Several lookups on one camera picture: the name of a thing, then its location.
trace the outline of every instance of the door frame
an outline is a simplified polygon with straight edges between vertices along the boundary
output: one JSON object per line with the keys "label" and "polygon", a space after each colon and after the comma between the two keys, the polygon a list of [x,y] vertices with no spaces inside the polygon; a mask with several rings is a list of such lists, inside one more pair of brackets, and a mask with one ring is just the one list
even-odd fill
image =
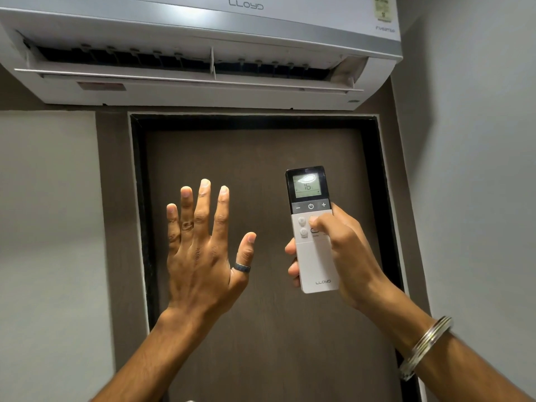
{"label": "door frame", "polygon": [[[133,166],[136,179],[139,234],[145,278],[147,319],[150,330],[160,313],[155,262],[151,195],[147,169],[145,136],[151,131],[254,130],[254,129],[334,129],[359,130],[372,197],[383,271],[402,291],[408,292],[397,218],[393,211],[390,181],[384,160],[381,126],[377,115],[362,114],[222,114],[222,113],[129,113]],[[395,350],[397,365],[404,358]],[[414,376],[400,381],[404,402],[421,401],[419,382]]]}

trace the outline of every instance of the air outlet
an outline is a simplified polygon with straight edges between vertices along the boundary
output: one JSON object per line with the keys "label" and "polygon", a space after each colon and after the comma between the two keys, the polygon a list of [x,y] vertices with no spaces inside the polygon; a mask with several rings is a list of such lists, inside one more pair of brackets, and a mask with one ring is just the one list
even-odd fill
{"label": "air outlet", "polygon": [[[36,46],[46,60],[59,63],[77,63],[116,67],[159,68],[174,71],[210,72],[210,58],[194,59],[180,54],[164,55],[158,51],[143,53],[137,49],[119,51],[110,46],[108,49],[92,49],[90,46],[71,49],[56,49]],[[308,65],[279,65],[277,62],[216,61],[214,68],[220,74],[262,76],[286,79],[326,80],[330,69],[309,67]]]}

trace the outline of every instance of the person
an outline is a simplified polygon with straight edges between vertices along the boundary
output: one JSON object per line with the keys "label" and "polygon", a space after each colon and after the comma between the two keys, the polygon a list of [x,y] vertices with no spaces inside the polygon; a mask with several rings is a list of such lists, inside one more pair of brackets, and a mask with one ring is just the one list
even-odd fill
{"label": "person", "polygon": [[[193,193],[181,189],[181,212],[167,206],[170,301],[154,329],[95,396],[93,402],[158,400],[188,356],[248,285],[256,234],[247,233],[231,268],[227,253],[229,189],[223,186],[209,234],[210,182],[202,180],[194,210]],[[332,255],[345,303],[363,313],[406,358],[435,323],[383,274],[359,223],[333,204],[333,215],[311,217],[312,228],[331,238]],[[295,255],[294,239],[285,251]],[[299,286],[298,261],[288,273]],[[415,372],[445,401],[532,400],[494,370],[472,349],[446,332]]]}

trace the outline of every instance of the black ring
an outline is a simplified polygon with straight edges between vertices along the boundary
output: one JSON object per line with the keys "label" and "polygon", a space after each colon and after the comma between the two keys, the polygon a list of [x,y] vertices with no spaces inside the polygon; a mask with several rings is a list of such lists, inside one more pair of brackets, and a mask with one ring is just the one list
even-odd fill
{"label": "black ring", "polygon": [[235,269],[237,271],[240,271],[240,272],[243,272],[243,273],[249,273],[249,271],[251,270],[251,267],[246,266],[246,265],[242,265],[242,264],[239,264],[239,263],[235,263]]}

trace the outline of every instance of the person's left hand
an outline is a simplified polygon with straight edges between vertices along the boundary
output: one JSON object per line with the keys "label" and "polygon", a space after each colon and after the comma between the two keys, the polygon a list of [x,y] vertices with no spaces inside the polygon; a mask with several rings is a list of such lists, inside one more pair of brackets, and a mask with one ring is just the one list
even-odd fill
{"label": "person's left hand", "polygon": [[[198,319],[209,327],[238,299],[248,285],[249,274],[230,268],[227,253],[229,189],[222,186],[209,234],[210,181],[203,179],[197,206],[189,187],[181,189],[181,214],[167,206],[170,301],[164,313]],[[236,262],[250,266],[256,234],[247,233]]]}

